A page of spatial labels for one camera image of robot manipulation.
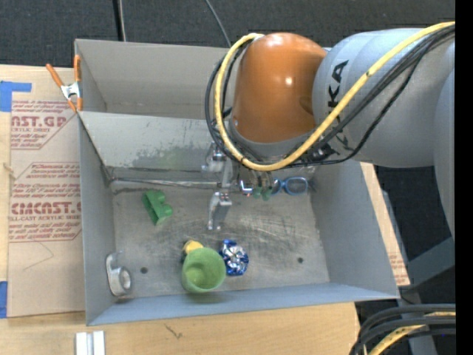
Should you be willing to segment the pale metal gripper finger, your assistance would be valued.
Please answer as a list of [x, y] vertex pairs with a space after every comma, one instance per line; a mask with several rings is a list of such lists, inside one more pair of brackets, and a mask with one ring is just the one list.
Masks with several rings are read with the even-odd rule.
[[230, 208], [232, 201], [228, 192], [215, 192], [208, 206], [208, 230], [220, 230]]
[[205, 163], [201, 166], [204, 172], [221, 172], [226, 162], [226, 154], [212, 143], [205, 156]]

